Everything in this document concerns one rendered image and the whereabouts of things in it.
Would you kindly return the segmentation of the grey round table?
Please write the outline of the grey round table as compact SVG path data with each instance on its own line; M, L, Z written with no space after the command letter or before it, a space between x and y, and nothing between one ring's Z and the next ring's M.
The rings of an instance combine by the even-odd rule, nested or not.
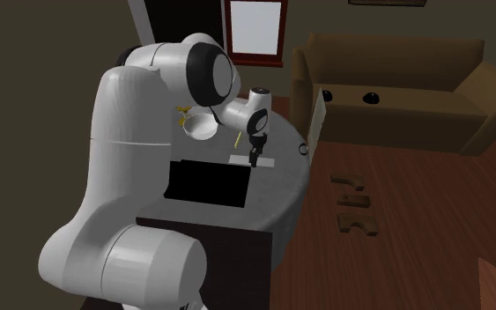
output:
M237 130L219 128L214 137L196 141L175 125L169 177L173 194L137 218L269 232L275 269L295 231L310 175L305 140L289 122L286 104L285 97L272 98L270 134L255 168L229 161L248 155L245 134L234 149Z

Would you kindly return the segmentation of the white bowl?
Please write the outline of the white bowl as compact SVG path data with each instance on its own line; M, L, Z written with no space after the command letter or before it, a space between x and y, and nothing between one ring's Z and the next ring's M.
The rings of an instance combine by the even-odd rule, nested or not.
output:
M193 114L182 125L185 133L198 141L212 138L218 131L218 123L212 114Z

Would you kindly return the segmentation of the pale flat panel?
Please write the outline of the pale flat panel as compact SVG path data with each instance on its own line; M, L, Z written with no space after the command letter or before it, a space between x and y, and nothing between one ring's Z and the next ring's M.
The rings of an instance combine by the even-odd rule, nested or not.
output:
M313 116L311 119L309 131L307 134L307 146L308 146L308 155L309 155L309 164L312 164L315 149L317 147L317 143L319 141L320 133L322 130L322 125L325 120L327 110L325 107L325 100L322 95L322 89L318 90L316 102L315 102L315 110L313 112Z

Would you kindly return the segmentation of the yellow goblet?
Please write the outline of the yellow goblet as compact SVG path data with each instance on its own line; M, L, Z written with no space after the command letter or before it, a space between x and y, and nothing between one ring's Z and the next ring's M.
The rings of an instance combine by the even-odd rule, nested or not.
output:
M179 125L182 126L184 122L189 118L189 110L192 106L188 107L177 107L176 109L181 112L181 118L179 119Z

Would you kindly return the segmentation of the brown wooden block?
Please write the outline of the brown wooden block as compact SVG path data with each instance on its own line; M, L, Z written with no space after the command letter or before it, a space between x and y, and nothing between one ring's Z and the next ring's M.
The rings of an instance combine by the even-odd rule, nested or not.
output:
M369 208L371 205L371 200L369 196L363 195L341 195L337 199L337 205L358 207L358 208Z
M339 213L337 223L341 233L348 233L353 227L357 227L363 230L366 236L378 235L378 227L372 216Z
M336 184L349 185L356 191L363 191L365 189L365 182L362 176L357 174L332 173L330 175L330 181Z

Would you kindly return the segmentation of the red framed window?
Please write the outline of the red framed window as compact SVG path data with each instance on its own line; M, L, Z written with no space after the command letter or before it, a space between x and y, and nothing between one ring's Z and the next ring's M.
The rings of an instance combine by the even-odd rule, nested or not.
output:
M222 0L226 52L236 65L283 67L288 0Z

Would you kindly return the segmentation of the dark robot stand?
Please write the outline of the dark robot stand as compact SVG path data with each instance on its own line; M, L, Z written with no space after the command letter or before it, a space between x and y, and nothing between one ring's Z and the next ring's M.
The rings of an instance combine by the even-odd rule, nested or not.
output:
M270 310L271 233L152 218L137 223L202 243L207 273L200 293L209 310Z

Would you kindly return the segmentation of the brown sofa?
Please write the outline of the brown sofa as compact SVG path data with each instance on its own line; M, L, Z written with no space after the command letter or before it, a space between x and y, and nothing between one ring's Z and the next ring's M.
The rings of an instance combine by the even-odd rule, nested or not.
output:
M319 89L333 100L320 140L479 156L496 140L496 66L482 40L311 33L292 52L291 124L307 138ZM375 92L380 102L363 101Z

